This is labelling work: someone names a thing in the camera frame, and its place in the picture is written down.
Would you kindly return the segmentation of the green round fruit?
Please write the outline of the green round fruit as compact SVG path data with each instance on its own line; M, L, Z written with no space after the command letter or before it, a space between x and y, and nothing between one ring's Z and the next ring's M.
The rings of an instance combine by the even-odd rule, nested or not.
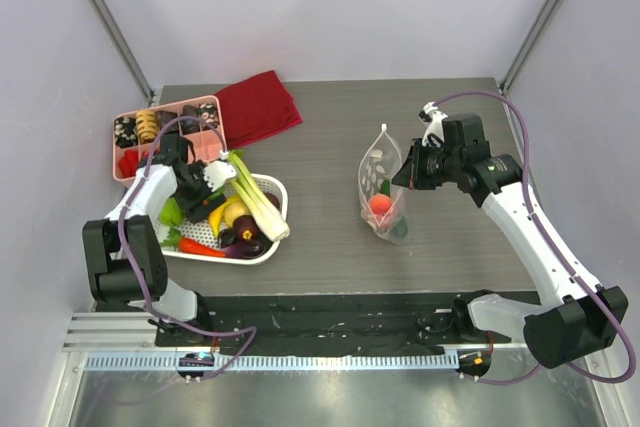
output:
M162 207L158 221L169 227L178 227L185 220L185 213L174 197L170 197Z

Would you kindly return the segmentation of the clear zip top bag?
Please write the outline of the clear zip top bag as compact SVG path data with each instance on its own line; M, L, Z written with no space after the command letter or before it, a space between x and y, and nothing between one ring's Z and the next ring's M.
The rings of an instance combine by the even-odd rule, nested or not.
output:
M378 238L395 245L409 240L405 190L392 184L401 166L401 149L382 124L359 163L360 215Z

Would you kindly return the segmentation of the peach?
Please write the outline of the peach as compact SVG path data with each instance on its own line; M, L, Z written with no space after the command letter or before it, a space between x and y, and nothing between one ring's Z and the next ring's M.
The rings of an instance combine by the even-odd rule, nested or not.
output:
M368 200L368 206L377 219L384 218L393 206L393 200L386 194L378 193Z

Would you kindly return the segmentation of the dark green cucumber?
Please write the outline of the dark green cucumber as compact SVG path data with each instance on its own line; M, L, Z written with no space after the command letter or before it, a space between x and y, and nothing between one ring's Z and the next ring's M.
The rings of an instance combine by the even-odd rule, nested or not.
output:
M391 196L391 183L389 180L384 180L381 184L381 193L387 196ZM402 217L399 222L394 226L391 233L398 238L405 238L408 234L408 226L405 218Z

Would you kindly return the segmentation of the purple eggplant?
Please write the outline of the purple eggplant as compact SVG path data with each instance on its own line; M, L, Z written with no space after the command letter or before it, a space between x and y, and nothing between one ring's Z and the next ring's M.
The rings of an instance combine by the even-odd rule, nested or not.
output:
M227 258L238 260L251 260L260 257L266 251L266 247L258 240L250 239L238 241L225 247L221 247L220 251Z

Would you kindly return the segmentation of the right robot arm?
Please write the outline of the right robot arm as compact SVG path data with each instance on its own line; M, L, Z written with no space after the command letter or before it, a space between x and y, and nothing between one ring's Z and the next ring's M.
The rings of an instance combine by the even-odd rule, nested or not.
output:
M523 342L552 369L604 350L628 308L621 288L606 288L572 254L509 154L492 155L482 120L448 116L435 107L420 113L426 130L412 141L392 179L398 187L434 190L452 183L499 227L534 282L530 304L479 291L455 302L451 327L465 342L486 331Z

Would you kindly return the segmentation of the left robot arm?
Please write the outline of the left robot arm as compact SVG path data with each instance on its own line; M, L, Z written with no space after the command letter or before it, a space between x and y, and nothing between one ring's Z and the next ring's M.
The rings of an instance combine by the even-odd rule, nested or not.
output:
M136 170L134 183L106 217L85 223L82 241L92 297L144 309L157 325L190 345L205 344L213 322L204 298L169 278L154 223L170 199L198 222L220 204L205 163L189 161L193 143L177 133L158 138Z

